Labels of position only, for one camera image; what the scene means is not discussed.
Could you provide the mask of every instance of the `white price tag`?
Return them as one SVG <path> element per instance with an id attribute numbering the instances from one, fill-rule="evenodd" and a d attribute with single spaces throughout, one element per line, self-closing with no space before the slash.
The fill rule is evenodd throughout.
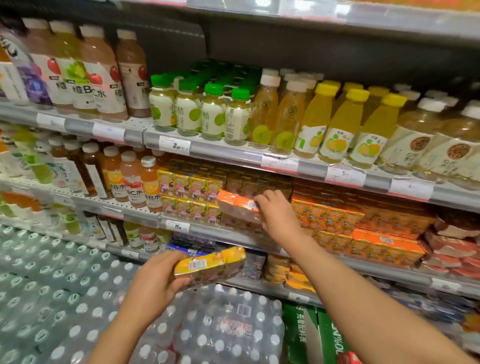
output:
<path id="1" fill-rule="evenodd" d="M 260 167 L 273 172 L 297 174 L 299 159 L 295 157 L 281 157 L 269 154 L 262 155 Z"/>
<path id="2" fill-rule="evenodd" d="M 73 203 L 73 200 L 70 197 L 62 196 L 60 194 L 53 195 L 53 202 L 60 205 L 75 207 L 75 203 Z"/>
<path id="3" fill-rule="evenodd" d="M 123 256 L 127 256 L 127 257 L 133 258 L 133 259 L 138 259 L 138 256 L 140 255 L 139 252 L 133 252 L 133 251 L 127 250 L 127 249 L 122 249 L 121 254 Z"/>
<path id="4" fill-rule="evenodd" d="M 458 282 L 451 282 L 449 280 L 432 277 L 432 284 L 430 287 L 441 292 L 457 293 L 460 288 L 462 288 L 462 285 Z"/>
<path id="5" fill-rule="evenodd" d="M 297 302 L 308 303 L 310 301 L 310 297 L 304 296 L 303 294 L 298 294 L 294 292 L 288 293 L 288 299 Z"/>
<path id="6" fill-rule="evenodd" d="M 107 125 L 99 121 L 93 124 L 93 135 L 100 140 L 108 140 L 110 142 L 125 144 L 123 137 L 125 128 L 120 126 Z"/>
<path id="7" fill-rule="evenodd" d="M 331 164 L 328 166 L 325 182 L 346 187 L 363 187 L 366 177 L 362 170 L 342 164 Z"/>
<path id="8" fill-rule="evenodd" d="M 158 149 L 170 153 L 190 155 L 190 140 L 173 138 L 171 136 L 161 135 L 158 138 Z"/>
<path id="9" fill-rule="evenodd" d="M 184 234 L 188 234 L 190 231 L 190 224 L 188 222 L 166 220 L 165 225 L 168 230 L 183 232 Z"/>
<path id="10" fill-rule="evenodd" d="M 36 122 L 39 127 L 54 130 L 56 132 L 66 133 L 65 129 L 65 118 L 54 115 L 47 115 L 38 113 L 36 115 Z"/>
<path id="11" fill-rule="evenodd" d="M 120 220 L 123 220 L 123 211 L 117 210 L 116 208 L 102 206 L 100 208 L 100 213 L 110 218 L 119 218 Z"/>
<path id="12" fill-rule="evenodd" d="M 23 194 L 28 197 L 34 197 L 33 191 L 29 188 L 12 186 L 12 192 L 16 194 Z"/>
<path id="13" fill-rule="evenodd" d="M 393 178 L 388 194 L 428 202 L 435 183 L 412 178 Z"/>

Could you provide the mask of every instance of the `small juice bottle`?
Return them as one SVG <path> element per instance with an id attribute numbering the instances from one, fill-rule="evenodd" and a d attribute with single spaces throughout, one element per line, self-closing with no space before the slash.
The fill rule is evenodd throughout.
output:
<path id="1" fill-rule="evenodd" d="M 347 92 L 345 102 L 333 115 L 325 133 L 318 155 L 322 161 L 329 164 L 342 161 L 353 136 L 360 127 L 363 103 L 368 96 L 367 90 L 358 88 L 352 88 Z"/>
<path id="2" fill-rule="evenodd" d="M 280 76 L 263 74 L 260 79 L 260 90 L 252 106 L 252 142 L 255 148 L 265 149 L 272 143 L 275 117 L 278 109 L 278 86 Z"/>
<path id="3" fill-rule="evenodd" d="M 150 92 L 150 110 L 153 125 L 162 132 L 171 132 L 177 127 L 175 96 L 172 88 L 173 76 L 169 74 L 153 74 L 152 91 Z"/>
<path id="4" fill-rule="evenodd" d="M 375 164 L 389 173 L 406 174 L 410 171 L 442 126 L 440 112 L 444 108 L 445 104 L 440 100 L 423 98 L 416 110 L 402 113 L 395 132 Z"/>
<path id="5" fill-rule="evenodd" d="M 217 84 L 205 85 L 206 97 L 202 101 L 202 138 L 220 140 L 225 136 L 225 101 L 223 88 Z"/>
<path id="6" fill-rule="evenodd" d="M 160 188 L 158 186 L 157 170 L 160 168 L 153 156 L 143 157 L 141 160 L 144 169 L 140 174 L 145 191 L 147 207 L 152 212 L 162 211 L 162 200 L 160 198 Z"/>
<path id="7" fill-rule="evenodd" d="M 107 146 L 103 149 L 103 154 L 105 155 L 103 166 L 107 172 L 113 197 L 119 202 L 127 202 L 128 193 L 120 171 L 119 149 L 116 146 Z"/>
<path id="8" fill-rule="evenodd" d="M 303 158 L 313 158 L 324 137 L 332 115 L 333 100 L 338 88 L 321 83 L 315 88 L 315 97 L 303 116 L 293 152 Z"/>
<path id="9" fill-rule="evenodd" d="M 376 161 L 385 143 L 395 131 L 399 109 L 407 98 L 397 94 L 386 94 L 380 106 L 370 115 L 357 132 L 358 138 L 348 159 L 358 168 L 368 169 Z"/>
<path id="10" fill-rule="evenodd" d="M 242 146 L 247 143 L 250 132 L 250 116 L 252 109 L 247 101 L 250 101 L 250 92 L 244 88 L 232 90 L 233 101 L 225 111 L 226 130 L 225 141 L 233 146 Z"/>
<path id="11" fill-rule="evenodd" d="M 276 112 L 273 142 L 270 147 L 273 153 L 289 154 L 293 149 L 305 113 L 306 90 L 307 84 L 302 80 L 287 83 L 285 95 Z"/>
<path id="12" fill-rule="evenodd" d="M 82 25 L 85 42 L 80 46 L 88 79 L 100 117 L 114 122 L 128 119 L 120 82 L 120 72 L 112 48 L 105 41 L 103 28 Z"/>
<path id="13" fill-rule="evenodd" d="M 128 245 L 133 249 L 142 249 L 144 247 L 144 242 L 140 237 L 140 224 L 135 224 L 134 222 L 124 221 L 123 228 L 125 229 L 125 234 L 127 235 Z"/>
<path id="14" fill-rule="evenodd" d="M 50 168 L 41 160 L 35 151 L 36 138 L 26 126 L 16 125 L 14 135 L 15 145 L 22 153 L 25 162 L 30 166 L 35 177 L 40 183 L 52 183 Z"/>
<path id="15" fill-rule="evenodd" d="M 98 197 L 102 200 L 109 200 L 113 197 L 112 191 L 108 188 L 100 164 L 100 152 L 97 143 L 85 143 L 82 146 L 84 151 L 85 168 L 92 180 Z"/>
<path id="16" fill-rule="evenodd" d="M 345 99 L 347 98 L 348 91 L 353 89 L 353 88 L 358 89 L 358 90 L 363 90 L 363 85 L 356 84 L 355 82 L 345 82 L 343 84 L 342 93 L 340 94 L 340 96 L 336 99 L 336 101 L 333 104 L 332 117 L 335 115 L 335 113 L 338 110 L 338 108 L 340 107 L 340 105 L 342 105 L 344 103 Z"/>
<path id="17" fill-rule="evenodd" d="M 190 80 L 179 81 L 177 95 L 177 128 L 184 136 L 197 135 L 202 130 L 200 100 L 196 94 L 197 84 Z"/>
<path id="18" fill-rule="evenodd" d="M 144 50 L 137 43 L 137 35 L 131 30 L 117 29 L 119 43 L 117 60 L 125 87 L 128 114 L 137 118 L 151 115 L 148 102 L 147 65 Z"/>
<path id="19" fill-rule="evenodd" d="M 55 33 L 53 53 L 60 74 L 66 85 L 66 93 L 72 98 L 75 111 L 84 119 L 92 119 L 98 115 L 93 89 L 88 79 L 80 46 L 72 23 L 53 21 L 50 27 Z"/>
<path id="20" fill-rule="evenodd" d="M 0 87 L 14 105 L 28 105 L 27 93 L 22 78 L 8 54 L 0 47 Z"/>
<path id="21" fill-rule="evenodd" d="M 61 79 L 60 68 L 55 61 L 53 45 L 55 37 L 50 32 L 48 22 L 43 19 L 22 18 L 29 34 L 25 40 L 30 56 L 40 69 L 43 82 L 47 86 L 50 100 L 58 109 L 73 110 L 72 96 Z"/>
<path id="22" fill-rule="evenodd" d="M 455 173 L 469 177 L 475 163 L 464 161 L 480 146 L 480 108 L 468 106 L 460 119 L 445 120 L 413 166 L 413 174 L 436 183 L 445 182 Z"/>
<path id="23" fill-rule="evenodd" d="M 144 207 L 147 204 L 140 178 L 142 169 L 142 164 L 137 159 L 135 152 L 129 151 L 121 154 L 121 175 L 127 187 L 128 199 L 133 207 Z"/>

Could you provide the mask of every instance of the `juice bottle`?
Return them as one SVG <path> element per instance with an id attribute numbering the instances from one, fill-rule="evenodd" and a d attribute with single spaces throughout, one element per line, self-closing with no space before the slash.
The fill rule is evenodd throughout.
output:
<path id="1" fill-rule="evenodd" d="M 144 167 L 140 178 L 145 191 L 145 200 L 147 207 L 152 212 L 162 211 L 162 200 L 160 198 L 160 189 L 158 186 L 157 170 L 160 168 L 154 156 L 143 157 L 141 160 Z"/>
<path id="2" fill-rule="evenodd" d="M 233 146 L 242 146 L 247 143 L 250 132 L 252 109 L 250 104 L 247 104 L 250 100 L 250 92 L 244 88 L 234 88 L 232 98 L 233 101 L 225 111 L 225 141 Z"/>
<path id="3" fill-rule="evenodd" d="M 72 96 L 65 92 L 66 84 L 61 78 L 60 68 L 55 61 L 53 45 L 55 37 L 43 19 L 22 18 L 29 33 L 25 43 L 30 50 L 30 56 L 40 70 L 43 82 L 47 86 L 50 100 L 58 109 L 73 110 Z"/>
<path id="4" fill-rule="evenodd" d="M 85 143 L 82 146 L 84 151 L 84 163 L 88 175 L 92 180 L 93 186 L 98 197 L 103 200 L 108 200 L 113 197 L 112 191 L 108 189 L 104 178 L 102 166 L 100 164 L 100 152 L 97 143 Z"/>
<path id="5" fill-rule="evenodd" d="M 117 60 L 125 87 L 128 114 L 146 118 L 151 115 L 151 111 L 148 102 L 150 84 L 145 52 L 138 45 L 135 32 L 117 29 L 117 35 L 119 37 Z"/>
<path id="6" fill-rule="evenodd" d="M 202 130 L 200 100 L 196 94 L 197 84 L 190 80 L 179 81 L 176 99 L 178 133 L 184 136 L 197 135 Z"/>
<path id="7" fill-rule="evenodd" d="M 345 82 L 343 84 L 342 88 L 342 93 L 340 96 L 336 99 L 336 101 L 333 103 L 333 108 L 332 108 L 332 117 L 335 115 L 336 111 L 342 105 L 347 98 L 347 93 L 351 89 L 358 89 L 358 90 L 363 90 L 363 85 L 361 84 L 356 84 L 355 82 Z"/>
<path id="8" fill-rule="evenodd" d="M 400 113 L 413 111 L 417 108 L 417 100 L 420 98 L 420 92 L 413 90 L 403 90 L 398 93 L 399 95 L 405 96 L 407 102 L 403 105 Z"/>
<path id="9" fill-rule="evenodd" d="M 87 197 L 96 196 L 95 186 L 83 162 L 83 153 L 80 151 L 78 140 L 64 140 L 63 145 L 67 151 L 67 157 L 56 159 L 62 164 L 68 173 L 68 187 L 72 192 L 82 192 Z"/>
<path id="10" fill-rule="evenodd" d="M 268 148 L 272 143 L 275 117 L 278 109 L 278 86 L 280 76 L 263 74 L 260 90 L 252 106 L 252 125 L 250 146 L 259 149 Z"/>
<path id="11" fill-rule="evenodd" d="M 318 155 L 322 161 L 329 164 L 342 161 L 353 136 L 360 127 L 363 103 L 368 96 L 367 90 L 358 88 L 351 88 L 347 92 L 345 102 L 333 115 L 325 133 Z"/>
<path id="12" fill-rule="evenodd" d="M 140 237 L 140 224 L 135 224 L 134 222 L 124 221 L 123 228 L 128 238 L 128 245 L 133 249 L 142 249 L 144 247 L 144 242 Z"/>
<path id="13" fill-rule="evenodd" d="M 223 88 L 217 84 L 205 85 L 206 97 L 202 101 L 202 138 L 220 140 L 225 136 L 225 101 Z"/>
<path id="14" fill-rule="evenodd" d="M 315 88 L 315 97 L 303 116 L 293 152 L 303 158 L 313 158 L 324 137 L 332 115 L 333 100 L 338 88 L 321 83 Z"/>
<path id="15" fill-rule="evenodd" d="M 462 116 L 455 120 L 445 120 L 438 132 L 426 146 L 423 155 L 413 166 L 413 174 L 419 178 L 445 182 L 454 173 L 465 175 L 468 179 L 473 171 L 463 172 L 472 168 L 471 163 L 464 166 L 467 160 L 480 146 L 480 108 L 468 106 L 462 111 Z"/>
<path id="16" fill-rule="evenodd" d="M 103 28 L 82 25 L 85 42 L 80 45 L 97 110 L 102 119 L 114 122 L 128 119 L 120 82 L 120 72 L 112 48 L 105 41 Z"/>
<path id="17" fill-rule="evenodd" d="M 406 100 L 405 96 L 397 94 L 387 94 L 382 97 L 380 106 L 357 133 L 357 142 L 348 156 L 353 166 L 363 169 L 372 166 L 387 140 L 392 137 L 399 109 Z"/>
<path id="18" fill-rule="evenodd" d="M 103 149 L 103 154 L 105 155 L 104 168 L 107 172 L 113 197 L 119 202 L 128 201 L 127 187 L 120 170 L 121 157 L 119 149 L 116 146 L 107 146 Z"/>
<path id="19" fill-rule="evenodd" d="M 416 110 L 400 114 L 392 137 L 375 164 L 386 172 L 406 174 L 442 126 L 440 112 L 445 103 L 432 98 L 420 100 Z"/>
<path id="20" fill-rule="evenodd" d="M 0 75 L 0 87 L 7 99 L 14 105 L 28 105 L 30 101 L 22 78 L 3 48 L 0 48 Z"/>
<path id="21" fill-rule="evenodd" d="M 7 9 L 2 9 L 0 21 L 3 27 L 0 29 L 2 37 L 1 46 L 10 57 L 22 78 L 28 99 L 35 103 L 51 106 L 48 90 L 42 81 L 37 66 L 33 62 L 27 45 L 25 44 L 26 28 L 22 20 Z"/>
<path id="22" fill-rule="evenodd" d="M 42 161 L 35 151 L 36 139 L 34 134 L 26 126 L 16 125 L 14 135 L 15 145 L 22 153 L 25 162 L 30 166 L 32 172 L 38 181 L 42 184 L 52 183 L 52 173 L 50 168 Z"/>
<path id="23" fill-rule="evenodd" d="M 50 168 L 52 175 L 52 183 L 58 187 L 67 187 L 67 183 L 63 178 L 63 175 L 60 173 L 57 164 L 55 163 L 52 156 L 52 146 L 48 142 L 48 139 L 51 137 L 52 132 L 48 130 L 39 130 L 34 132 L 36 139 L 35 142 L 35 151 L 38 153 L 42 161 Z"/>
<path id="24" fill-rule="evenodd" d="M 55 20 L 50 22 L 50 27 L 55 33 L 52 46 L 55 60 L 74 110 L 84 119 L 97 117 L 92 85 L 80 55 L 82 41 L 77 38 L 72 23 Z"/>
<path id="25" fill-rule="evenodd" d="M 302 80 L 289 81 L 282 101 L 278 105 L 270 150 L 289 154 L 295 144 L 300 123 L 305 112 L 307 84 Z"/>
<path id="26" fill-rule="evenodd" d="M 123 183 L 127 188 L 128 199 L 133 207 L 144 207 L 146 205 L 145 192 L 142 187 L 142 164 L 137 159 L 135 152 L 129 151 L 121 154 L 120 170 Z"/>
<path id="27" fill-rule="evenodd" d="M 147 253 L 158 252 L 158 242 L 156 241 L 156 228 L 150 226 L 140 226 L 138 232 L 142 242 L 144 243 L 144 249 Z"/>
<path id="28" fill-rule="evenodd" d="M 171 132 L 177 127 L 177 92 L 172 88 L 173 77 L 169 74 L 154 74 L 151 80 L 149 101 L 153 125 L 162 132 Z"/>

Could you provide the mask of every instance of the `white label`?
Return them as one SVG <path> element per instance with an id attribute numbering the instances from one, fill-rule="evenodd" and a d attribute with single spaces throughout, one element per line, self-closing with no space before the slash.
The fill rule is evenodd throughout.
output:
<path id="1" fill-rule="evenodd" d="M 297 174 L 299 159 L 295 157 L 285 158 L 263 154 L 260 166 L 264 170 Z"/>
<path id="2" fill-rule="evenodd" d="M 28 103 L 24 83 L 13 63 L 0 62 L 0 87 L 8 100 Z"/>
<path id="3" fill-rule="evenodd" d="M 423 154 L 432 138 L 432 134 L 414 132 L 397 126 L 392 137 L 386 142 L 380 158 L 396 166 L 411 167 Z"/>
<path id="4" fill-rule="evenodd" d="M 174 98 L 171 96 L 155 95 L 150 93 L 150 109 L 153 123 L 158 126 L 175 126 L 177 124 Z"/>
<path id="5" fill-rule="evenodd" d="M 121 254 L 123 256 L 128 256 L 128 257 L 133 258 L 133 259 L 138 259 L 138 256 L 140 255 L 139 252 L 133 252 L 133 251 L 127 250 L 127 249 L 122 249 Z"/>
<path id="6" fill-rule="evenodd" d="M 462 288 L 462 285 L 458 282 L 450 282 L 448 280 L 432 277 L 432 284 L 430 287 L 441 292 L 457 293 L 460 288 Z"/>
<path id="7" fill-rule="evenodd" d="M 158 149 L 171 153 L 190 155 L 190 140 L 172 138 L 161 135 L 158 139 Z"/>
<path id="8" fill-rule="evenodd" d="M 434 185 L 433 182 L 419 179 L 393 178 L 388 194 L 428 202 L 432 197 Z"/>
<path id="9" fill-rule="evenodd" d="M 98 111 L 116 114 L 126 110 L 125 98 L 116 64 L 84 62 Z"/>
<path id="10" fill-rule="evenodd" d="M 85 167 L 87 168 L 88 174 L 92 179 L 93 186 L 95 186 L 95 190 L 96 190 L 96 193 L 98 194 L 98 197 L 107 198 L 108 197 L 107 192 L 105 192 L 105 187 L 103 186 L 100 175 L 96 170 L 95 164 L 85 164 Z"/>
<path id="11" fill-rule="evenodd" d="M 245 140 L 250 131 L 250 116 L 252 109 L 241 109 L 227 107 L 226 132 L 225 137 L 228 140 Z"/>
<path id="12" fill-rule="evenodd" d="M 288 299 L 297 302 L 308 303 L 310 301 L 310 297 L 304 296 L 303 294 L 298 294 L 294 292 L 288 293 Z"/>
<path id="13" fill-rule="evenodd" d="M 225 134 L 225 104 L 202 105 L 202 132 L 210 135 Z"/>
<path id="14" fill-rule="evenodd" d="M 132 204 L 141 204 L 145 201 L 145 192 L 140 176 L 123 176 L 123 181 L 127 187 L 128 199 Z"/>
<path id="15" fill-rule="evenodd" d="M 202 129 L 200 114 L 199 99 L 177 98 L 177 128 L 200 132 Z"/>
<path id="16" fill-rule="evenodd" d="M 75 203 L 73 203 L 73 200 L 70 197 L 62 196 L 60 194 L 53 195 L 53 202 L 60 205 L 75 207 Z"/>
<path id="17" fill-rule="evenodd" d="M 100 213 L 111 218 L 119 218 L 120 220 L 123 220 L 123 211 L 117 210 L 116 208 L 101 206 Z"/>
<path id="18" fill-rule="evenodd" d="M 179 231 L 186 234 L 190 231 L 190 224 L 188 222 L 166 220 L 165 226 L 168 230 Z"/>
<path id="19" fill-rule="evenodd" d="M 358 142 L 350 153 L 350 158 L 359 163 L 373 164 L 388 139 L 370 133 L 360 133 Z"/>
<path id="20" fill-rule="evenodd" d="M 71 58 L 56 58 L 60 73 L 67 86 L 67 93 L 71 95 L 73 106 L 76 109 L 96 109 L 93 88 L 83 62 Z"/>
<path id="21" fill-rule="evenodd" d="M 304 153 L 316 153 L 322 142 L 326 128 L 326 125 L 312 127 L 302 125 L 297 140 L 295 141 L 295 149 Z"/>
<path id="22" fill-rule="evenodd" d="M 467 158 L 478 143 L 437 133 L 427 145 L 418 165 L 433 173 L 450 174 L 460 160 Z"/>
<path id="23" fill-rule="evenodd" d="M 127 105 L 131 109 L 148 109 L 147 67 L 144 64 L 119 63 Z"/>
<path id="24" fill-rule="evenodd" d="M 363 187 L 366 177 L 367 175 L 362 170 L 342 164 L 332 164 L 328 166 L 325 182 L 350 187 Z"/>
<path id="25" fill-rule="evenodd" d="M 125 135 L 125 128 L 96 121 L 93 125 L 92 134 L 101 139 L 124 144 L 123 137 Z"/>
<path id="26" fill-rule="evenodd" d="M 40 128 L 54 130 L 56 132 L 66 133 L 65 118 L 60 116 L 47 115 L 39 112 L 36 115 L 36 122 Z"/>
<path id="27" fill-rule="evenodd" d="M 337 128 L 328 128 L 320 148 L 320 154 L 330 159 L 342 160 L 352 138 L 352 133 Z"/>
<path id="28" fill-rule="evenodd" d="M 67 85 L 63 81 L 60 67 L 55 58 L 44 54 L 30 53 L 33 61 L 39 67 L 43 82 L 47 85 L 48 96 L 52 103 L 57 105 L 71 105 L 72 96 L 67 91 Z"/>

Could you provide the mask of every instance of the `hand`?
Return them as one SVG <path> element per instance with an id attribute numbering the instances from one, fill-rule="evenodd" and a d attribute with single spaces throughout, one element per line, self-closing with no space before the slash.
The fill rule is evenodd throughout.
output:
<path id="1" fill-rule="evenodd" d="M 135 274 L 116 320 L 124 322 L 130 330 L 136 328 L 143 333 L 160 317 L 175 294 L 190 283 L 190 278 L 180 278 L 169 284 L 175 264 L 185 258 L 186 254 L 178 250 L 151 257 Z"/>
<path id="2" fill-rule="evenodd" d="M 266 190 L 253 199 L 260 207 L 263 229 L 280 246 L 285 247 L 302 236 L 303 232 L 292 205 L 281 191 Z"/>

